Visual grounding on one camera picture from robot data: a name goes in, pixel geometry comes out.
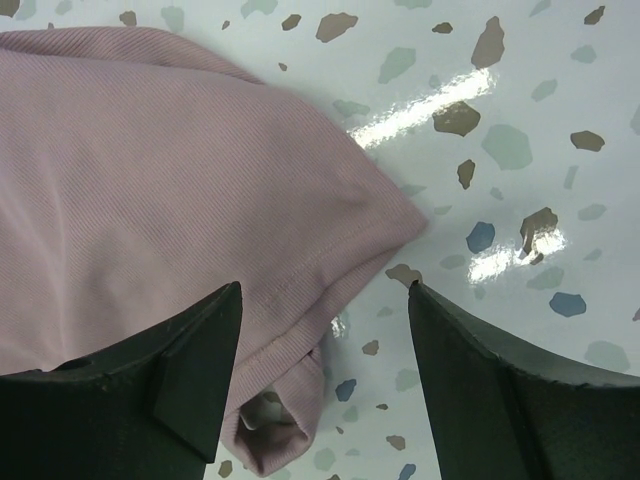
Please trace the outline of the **pink tank top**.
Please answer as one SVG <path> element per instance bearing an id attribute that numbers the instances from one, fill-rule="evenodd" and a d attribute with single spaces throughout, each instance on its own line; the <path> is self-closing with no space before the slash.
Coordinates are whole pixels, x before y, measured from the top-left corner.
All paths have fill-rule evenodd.
<path id="1" fill-rule="evenodd" d="M 164 30 L 1 36 L 1 370 L 49 370 L 238 282 L 221 440 L 265 477 L 321 416 L 320 342 L 422 212 L 297 96 Z"/>

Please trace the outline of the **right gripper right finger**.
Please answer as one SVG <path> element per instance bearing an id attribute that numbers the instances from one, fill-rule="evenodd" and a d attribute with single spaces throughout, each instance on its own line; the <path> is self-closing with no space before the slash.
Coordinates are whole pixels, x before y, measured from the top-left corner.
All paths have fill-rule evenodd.
<path id="1" fill-rule="evenodd" d="M 442 478 L 638 478 L 638 377 L 544 350 L 420 282 L 408 315 Z"/>

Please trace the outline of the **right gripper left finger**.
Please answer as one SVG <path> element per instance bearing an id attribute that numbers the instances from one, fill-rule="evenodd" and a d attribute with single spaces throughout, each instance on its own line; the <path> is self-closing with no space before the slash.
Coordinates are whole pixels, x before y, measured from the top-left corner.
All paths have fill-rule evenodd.
<path id="1" fill-rule="evenodd" d="M 200 479 L 216 458 L 242 319 L 230 283 L 44 372 L 1 379 L 5 479 Z"/>

